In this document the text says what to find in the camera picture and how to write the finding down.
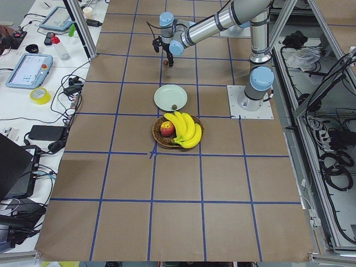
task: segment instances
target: fruit basket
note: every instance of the fruit basket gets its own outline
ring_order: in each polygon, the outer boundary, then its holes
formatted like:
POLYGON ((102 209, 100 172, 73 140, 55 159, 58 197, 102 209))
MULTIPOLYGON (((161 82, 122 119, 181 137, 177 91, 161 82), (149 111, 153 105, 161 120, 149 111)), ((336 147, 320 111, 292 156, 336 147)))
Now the fruit basket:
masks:
MULTIPOLYGON (((201 138, 202 138, 204 135, 203 124, 197 117, 195 117, 195 116, 191 116, 191 117, 195 123, 198 123, 200 125, 201 138)), ((161 124, 165 121, 168 121, 168 120, 162 116, 162 117, 158 118, 158 120, 155 122, 155 124, 152 127, 152 134, 153 134, 155 140, 157 141, 158 145, 160 145, 161 147, 163 147, 165 149, 184 149, 180 145, 174 143, 174 138, 176 137, 175 133, 170 137, 163 137, 161 135, 160 127, 161 127, 161 124)))

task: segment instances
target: banana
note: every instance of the banana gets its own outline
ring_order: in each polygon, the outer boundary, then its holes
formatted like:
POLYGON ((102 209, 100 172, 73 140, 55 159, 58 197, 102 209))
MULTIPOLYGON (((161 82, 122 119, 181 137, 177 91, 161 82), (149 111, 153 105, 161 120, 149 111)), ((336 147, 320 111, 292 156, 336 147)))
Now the banana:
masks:
POLYGON ((185 134, 181 137, 179 141, 188 141, 192 139, 192 137, 195 134, 195 125, 194 125, 194 120, 193 118, 188 114, 188 113, 182 113, 182 117, 187 124, 187 131, 185 134))
POLYGON ((174 128, 176 129, 177 138, 181 138, 187 130, 187 125, 185 124, 185 121, 180 120, 177 116, 173 115, 172 113, 165 113, 163 116, 164 118, 166 118, 167 120, 173 123, 174 128))
POLYGON ((180 140, 183 137, 183 135, 185 135, 185 133, 187 131, 187 124, 185 123, 185 120, 183 119, 183 116, 179 111, 174 111, 174 116, 176 116, 178 118, 178 120, 180 121, 180 125, 181 125, 180 130, 182 132, 181 136, 177 135, 177 137, 174 138, 174 141, 176 141, 176 140, 180 140))
POLYGON ((177 141, 176 143, 181 145, 185 149, 191 149, 192 147, 195 147, 197 144, 199 144, 201 140, 201 134, 201 127, 199 124, 196 123, 194 136, 187 141, 177 141))

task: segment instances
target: metal mounting plate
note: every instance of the metal mounting plate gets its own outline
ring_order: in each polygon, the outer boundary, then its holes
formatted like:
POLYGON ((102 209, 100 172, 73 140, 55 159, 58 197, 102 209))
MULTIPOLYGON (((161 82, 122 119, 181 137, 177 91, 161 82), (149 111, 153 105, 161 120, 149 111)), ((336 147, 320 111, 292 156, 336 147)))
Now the metal mounting plate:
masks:
POLYGON ((231 118, 251 118, 256 120, 273 120, 273 113, 270 102, 263 102, 257 111, 247 111, 238 104, 238 95, 245 90, 242 85, 228 85, 229 105, 231 118))

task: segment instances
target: red object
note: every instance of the red object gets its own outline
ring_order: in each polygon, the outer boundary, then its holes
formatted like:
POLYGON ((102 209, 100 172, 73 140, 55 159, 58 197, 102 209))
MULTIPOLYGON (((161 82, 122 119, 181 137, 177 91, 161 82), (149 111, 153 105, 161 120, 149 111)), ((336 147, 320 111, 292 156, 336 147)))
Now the red object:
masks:
POLYGON ((52 43, 54 43, 55 45, 58 44, 58 43, 60 43, 60 39, 59 39, 57 36, 54 36, 54 35, 51 37, 51 41, 52 41, 52 43))
POLYGON ((160 131, 163 137, 169 137, 174 134, 175 128, 172 122, 165 121, 161 124, 160 131))

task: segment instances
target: red apple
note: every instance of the red apple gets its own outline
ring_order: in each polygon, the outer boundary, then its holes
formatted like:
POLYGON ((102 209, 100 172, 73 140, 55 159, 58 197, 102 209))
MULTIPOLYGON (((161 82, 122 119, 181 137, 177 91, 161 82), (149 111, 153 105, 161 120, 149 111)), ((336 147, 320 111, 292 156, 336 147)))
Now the red apple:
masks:
POLYGON ((172 122, 170 121, 165 121, 161 124, 161 127, 160 127, 160 130, 161 130, 161 134, 163 137, 169 137, 171 136, 175 129, 174 129, 174 125, 172 122))

